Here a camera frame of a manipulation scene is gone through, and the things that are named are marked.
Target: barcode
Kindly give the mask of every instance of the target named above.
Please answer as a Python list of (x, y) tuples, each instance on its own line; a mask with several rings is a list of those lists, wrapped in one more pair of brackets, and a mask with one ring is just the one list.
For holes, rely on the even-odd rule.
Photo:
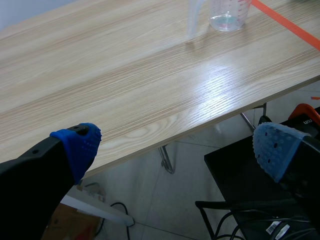
[(280, 223), (279, 221), (274, 221), (274, 222), (266, 229), (266, 232), (271, 235), (272, 232), (275, 230), (276, 226), (279, 225), (279, 223)]
[[(279, 225), (279, 221), (274, 221), (267, 229), (266, 229), (266, 232), (268, 234), (272, 234), (272, 232), (275, 230), (276, 226)], [(281, 230), (280, 232), (277, 234), (277, 236), (275, 237), (276, 240), (280, 239), (286, 232), (287, 230), (290, 228), (290, 226), (287, 224), (285, 225)]]

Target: orange tape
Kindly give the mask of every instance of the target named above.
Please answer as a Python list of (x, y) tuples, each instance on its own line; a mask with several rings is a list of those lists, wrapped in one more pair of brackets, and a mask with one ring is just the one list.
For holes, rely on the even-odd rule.
[(259, 0), (252, 0), (252, 5), (320, 51), (320, 40), (318, 38), (306, 32), (301, 27), (295, 25), (293, 22), (289, 21), (284, 16), (280, 15)]

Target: water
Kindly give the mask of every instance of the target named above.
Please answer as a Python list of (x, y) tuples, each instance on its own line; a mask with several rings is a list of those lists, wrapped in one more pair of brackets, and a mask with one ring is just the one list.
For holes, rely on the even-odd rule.
[(239, 29), (243, 24), (243, 21), (239, 21), (236, 17), (229, 14), (222, 14), (214, 16), (209, 19), (211, 26), (222, 32), (231, 32)]

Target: table top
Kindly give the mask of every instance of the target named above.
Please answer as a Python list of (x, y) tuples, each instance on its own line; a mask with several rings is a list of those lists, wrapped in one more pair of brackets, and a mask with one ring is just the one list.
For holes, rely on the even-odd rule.
[[(316, 1), (263, 2), (320, 38)], [(91, 122), (91, 175), (320, 75), (319, 51), (254, 6), (226, 33), (205, 5), (193, 40), (187, 18), (188, 1), (78, 0), (0, 32), (0, 162)]]

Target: floor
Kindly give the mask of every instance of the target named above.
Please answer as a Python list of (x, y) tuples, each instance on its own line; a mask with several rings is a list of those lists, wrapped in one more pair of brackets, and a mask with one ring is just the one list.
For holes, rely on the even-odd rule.
[[(320, 81), (267, 103), (267, 116), (280, 123), (300, 103), (320, 106)], [(262, 109), (246, 112), (258, 124)], [(195, 201), (223, 201), (223, 197), (204, 162), (204, 155), (252, 133), (240, 115), (178, 139), (167, 146), (174, 175), (161, 167), (157, 149), (107, 169), (83, 183), (99, 182), (106, 192), (106, 203), (122, 202), (136, 224), (129, 228), (132, 240), (208, 240), (206, 226)], [(207, 212), (213, 229), (226, 213)], [(230, 218), (221, 234), (230, 234), (236, 222)], [(97, 240), (126, 240), (123, 225), (105, 221)]]

